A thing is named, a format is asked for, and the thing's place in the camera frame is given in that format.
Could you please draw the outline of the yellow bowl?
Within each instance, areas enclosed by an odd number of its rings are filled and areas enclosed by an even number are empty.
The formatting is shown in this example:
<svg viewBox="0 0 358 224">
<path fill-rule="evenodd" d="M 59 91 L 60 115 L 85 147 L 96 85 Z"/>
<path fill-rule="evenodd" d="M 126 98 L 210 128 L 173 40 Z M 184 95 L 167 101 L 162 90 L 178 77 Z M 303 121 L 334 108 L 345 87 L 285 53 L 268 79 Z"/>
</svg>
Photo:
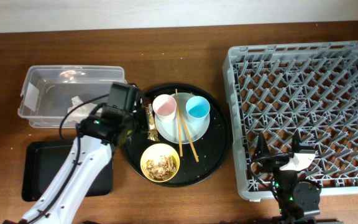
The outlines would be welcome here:
<svg viewBox="0 0 358 224">
<path fill-rule="evenodd" d="M 162 182 L 159 182 L 156 180 L 152 180 L 143 170 L 143 166 L 149 159 L 155 159 L 156 157 L 163 156 L 163 155 L 173 156 L 175 158 L 175 161 L 177 164 L 177 172 L 180 168 L 180 158 L 179 158 L 177 151 L 173 147 L 169 146 L 168 144 L 162 144 L 162 143 L 153 144 L 144 151 L 144 153 L 140 159 L 140 168 L 141 168 L 142 173 L 146 176 L 146 178 L 148 178 L 152 182 L 162 183 Z M 169 178 L 166 181 L 163 181 L 163 182 L 169 181 L 170 179 L 174 178 L 174 176 Z"/>
</svg>

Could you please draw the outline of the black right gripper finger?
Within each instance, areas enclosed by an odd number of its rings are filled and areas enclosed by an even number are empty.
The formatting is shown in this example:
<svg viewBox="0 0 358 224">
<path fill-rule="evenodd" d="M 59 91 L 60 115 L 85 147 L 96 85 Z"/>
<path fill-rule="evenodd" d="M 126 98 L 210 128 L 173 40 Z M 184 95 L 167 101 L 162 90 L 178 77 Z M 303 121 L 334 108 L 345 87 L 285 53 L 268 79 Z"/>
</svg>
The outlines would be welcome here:
<svg viewBox="0 0 358 224">
<path fill-rule="evenodd" d="M 263 133 L 259 133 L 254 157 L 269 156 L 270 151 Z"/>
<path fill-rule="evenodd" d="M 313 145 L 303 143 L 299 130 L 296 130 L 292 136 L 291 151 L 292 153 L 314 153 L 314 147 Z"/>
</svg>

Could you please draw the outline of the pink cup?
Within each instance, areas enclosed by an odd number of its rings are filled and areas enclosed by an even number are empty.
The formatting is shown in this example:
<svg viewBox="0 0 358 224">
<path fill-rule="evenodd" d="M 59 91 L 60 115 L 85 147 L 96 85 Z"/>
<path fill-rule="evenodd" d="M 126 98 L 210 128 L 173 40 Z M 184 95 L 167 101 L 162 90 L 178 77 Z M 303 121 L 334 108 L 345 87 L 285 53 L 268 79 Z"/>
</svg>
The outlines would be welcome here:
<svg viewBox="0 0 358 224">
<path fill-rule="evenodd" d="M 162 94 L 153 100 L 152 109 L 161 122 L 171 122 L 176 115 L 177 102 L 173 96 Z"/>
</svg>

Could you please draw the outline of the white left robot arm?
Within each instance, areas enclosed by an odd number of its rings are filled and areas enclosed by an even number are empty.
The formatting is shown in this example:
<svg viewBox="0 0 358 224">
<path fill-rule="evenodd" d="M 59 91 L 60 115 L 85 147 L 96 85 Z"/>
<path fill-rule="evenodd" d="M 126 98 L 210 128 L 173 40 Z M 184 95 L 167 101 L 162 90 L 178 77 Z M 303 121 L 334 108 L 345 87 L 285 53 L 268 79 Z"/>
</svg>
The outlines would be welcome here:
<svg viewBox="0 0 358 224">
<path fill-rule="evenodd" d="M 130 135 L 149 130 L 145 95 L 136 85 L 113 83 L 108 100 L 76 124 L 76 138 L 52 182 L 20 223 L 71 223 L 99 173 Z"/>
</svg>

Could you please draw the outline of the white tissue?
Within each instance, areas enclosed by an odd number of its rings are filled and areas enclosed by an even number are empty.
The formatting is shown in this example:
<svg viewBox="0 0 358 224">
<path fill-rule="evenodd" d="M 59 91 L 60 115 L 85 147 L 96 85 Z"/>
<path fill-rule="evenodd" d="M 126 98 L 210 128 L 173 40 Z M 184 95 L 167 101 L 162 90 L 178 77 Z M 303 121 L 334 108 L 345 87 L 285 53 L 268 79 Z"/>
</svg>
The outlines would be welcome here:
<svg viewBox="0 0 358 224">
<path fill-rule="evenodd" d="M 77 106 L 79 106 L 80 104 L 83 103 L 83 101 L 79 98 L 79 96 L 74 96 L 71 99 L 72 102 L 72 106 L 69 107 L 67 109 L 67 112 L 69 113 L 71 110 L 73 110 L 74 108 L 76 108 Z M 88 103 L 86 105 L 83 105 L 79 108 L 77 108 L 76 110 L 74 110 L 74 112 L 72 112 L 67 119 L 64 121 L 64 123 L 68 123 L 68 122 L 76 122 L 76 123 L 80 123 L 82 119 L 85 119 L 88 117 L 88 115 L 91 113 L 91 111 L 96 107 L 96 104 L 94 103 Z"/>
</svg>

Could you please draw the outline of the blue cup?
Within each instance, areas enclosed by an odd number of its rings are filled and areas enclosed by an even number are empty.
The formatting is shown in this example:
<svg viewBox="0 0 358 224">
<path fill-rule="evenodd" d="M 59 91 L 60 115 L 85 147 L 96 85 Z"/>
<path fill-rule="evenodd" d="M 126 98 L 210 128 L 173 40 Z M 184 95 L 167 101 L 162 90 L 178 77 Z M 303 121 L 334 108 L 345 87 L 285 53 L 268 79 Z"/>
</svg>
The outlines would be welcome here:
<svg viewBox="0 0 358 224">
<path fill-rule="evenodd" d="M 210 104 L 202 96 L 193 96 L 186 102 L 185 109 L 188 120 L 191 123 L 199 123 L 209 115 Z"/>
</svg>

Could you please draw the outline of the gold snack wrapper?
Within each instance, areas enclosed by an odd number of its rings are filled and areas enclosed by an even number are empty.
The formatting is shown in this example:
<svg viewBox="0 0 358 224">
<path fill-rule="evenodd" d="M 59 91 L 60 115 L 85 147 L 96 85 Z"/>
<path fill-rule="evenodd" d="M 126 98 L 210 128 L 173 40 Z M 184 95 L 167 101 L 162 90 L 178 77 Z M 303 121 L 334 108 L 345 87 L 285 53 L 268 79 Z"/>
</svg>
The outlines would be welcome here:
<svg viewBox="0 0 358 224">
<path fill-rule="evenodd" d="M 157 129 L 156 125 L 155 125 L 152 105 L 148 104 L 145 107 L 145 110 L 146 110 L 146 113 L 147 113 L 147 119 L 148 119 L 148 124 L 149 124 L 148 139 L 151 140 L 151 141 L 159 142 L 160 140 L 158 138 L 158 129 Z"/>
</svg>

